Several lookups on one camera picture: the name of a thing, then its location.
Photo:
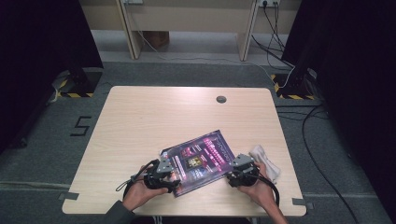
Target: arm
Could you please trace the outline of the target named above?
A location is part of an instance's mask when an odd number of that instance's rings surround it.
[[[93,224],[129,224],[134,219],[133,211],[155,196],[168,192],[168,189],[148,189],[143,180],[134,183],[122,202],[117,201],[105,216]]]
[[[265,164],[263,163],[255,163],[260,168],[260,173],[265,177],[267,177],[267,173],[265,172]],[[274,221],[275,224],[285,224],[288,223],[286,218],[283,216],[282,211],[277,207],[274,193],[272,189],[258,180],[253,186],[245,187],[240,186],[238,189],[241,192],[246,193],[253,202],[262,207],[265,212],[267,212],[268,216]]]

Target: plastic-wrapped magazine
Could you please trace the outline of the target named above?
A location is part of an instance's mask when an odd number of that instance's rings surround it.
[[[169,147],[161,154],[175,168],[170,180],[180,180],[175,197],[222,178],[233,169],[230,162],[235,158],[220,130]]]

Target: gray carpet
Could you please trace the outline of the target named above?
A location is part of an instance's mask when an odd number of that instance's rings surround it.
[[[0,223],[80,224],[99,217],[65,215],[63,201],[58,198],[67,192],[74,178],[109,90],[118,85],[270,89],[301,190],[310,207],[303,217],[289,217],[290,223],[353,223],[304,146],[302,119],[313,108],[306,105],[318,105],[319,100],[278,99],[271,80],[257,66],[187,63],[105,63],[92,98],[59,98],[48,105],[30,131],[28,147],[9,149],[0,155]],[[305,124],[305,138],[318,166],[345,197],[360,223],[391,223],[364,172],[348,157],[325,108],[317,111],[317,116]],[[70,136],[83,132],[75,128],[80,116],[91,117],[80,123],[90,128],[85,136]],[[263,217],[261,223],[271,222]]]

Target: power outlet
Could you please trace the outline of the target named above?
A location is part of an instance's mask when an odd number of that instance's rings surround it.
[[[275,7],[276,3],[279,6],[280,0],[260,0],[259,7],[262,7],[262,3],[267,1],[267,7]]]

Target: sleeve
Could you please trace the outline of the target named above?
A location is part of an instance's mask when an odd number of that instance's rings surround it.
[[[134,213],[126,209],[121,201],[117,201],[102,219],[92,224],[129,224],[133,219]]]

